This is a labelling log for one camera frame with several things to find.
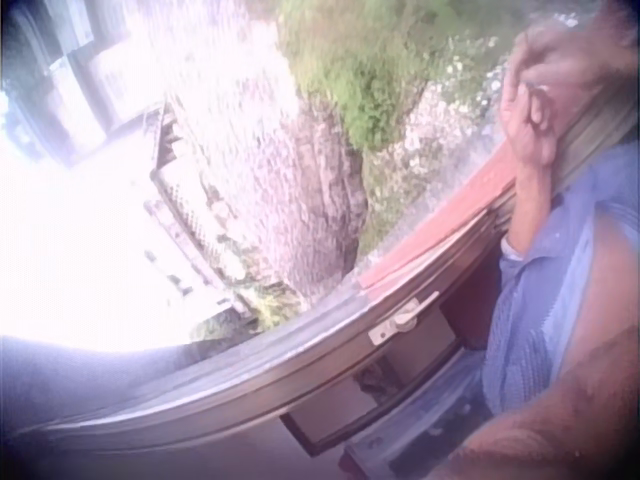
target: bush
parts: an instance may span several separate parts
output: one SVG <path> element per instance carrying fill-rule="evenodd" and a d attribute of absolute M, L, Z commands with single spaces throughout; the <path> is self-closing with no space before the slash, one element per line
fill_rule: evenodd
<path fill-rule="evenodd" d="M 282 0 L 283 47 L 302 92 L 332 101 L 351 143 L 376 151 L 396 139 L 410 87 L 437 74 L 444 42 L 488 30 L 504 2 Z"/>

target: sky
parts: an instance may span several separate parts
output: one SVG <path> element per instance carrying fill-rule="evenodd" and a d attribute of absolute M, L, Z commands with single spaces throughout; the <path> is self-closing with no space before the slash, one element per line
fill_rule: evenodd
<path fill-rule="evenodd" d="M 137 139 L 73 171 L 4 136 L 0 153 L 0 334 L 98 351 L 189 342 L 175 288 L 143 255 L 150 219 L 123 174 Z"/>

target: hand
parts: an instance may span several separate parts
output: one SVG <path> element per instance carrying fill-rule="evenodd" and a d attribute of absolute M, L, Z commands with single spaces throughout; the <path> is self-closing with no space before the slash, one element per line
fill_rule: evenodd
<path fill-rule="evenodd" d="M 505 89 L 513 99 L 521 81 L 534 86 L 592 88 L 616 73 L 636 74 L 637 62 L 637 49 L 616 43 L 605 28 L 593 25 L 578 30 L 548 22 L 530 28 L 516 40 Z"/>
<path fill-rule="evenodd" d="M 552 117 L 551 100 L 544 91 L 521 83 L 513 101 L 503 92 L 500 120 L 520 165 L 549 167 L 553 163 L 557 138 Z"/>

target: blue shirt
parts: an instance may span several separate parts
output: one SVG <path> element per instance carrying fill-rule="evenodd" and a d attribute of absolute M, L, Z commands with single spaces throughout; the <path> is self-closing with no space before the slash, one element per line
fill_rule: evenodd
<path fill-rule="evenodd" d="M 494 414 L 521 407 L 557 376 L 591 267 L 596 210 L 615 218 L 637 249 L 638 148 L 633 142 L 600 155 L 554 198 L 527 255 L 504 252 L 483 369 Z"/>

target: glass pane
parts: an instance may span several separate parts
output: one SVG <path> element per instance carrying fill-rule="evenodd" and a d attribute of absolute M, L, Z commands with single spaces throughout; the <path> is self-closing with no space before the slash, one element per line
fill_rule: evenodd
<path fill-rule="evenodd" d="M 596 2 L 43 5 L 3 16 L 2 333 L 221 351 L 344 301 L 500 141 L 515 35 Z"/>

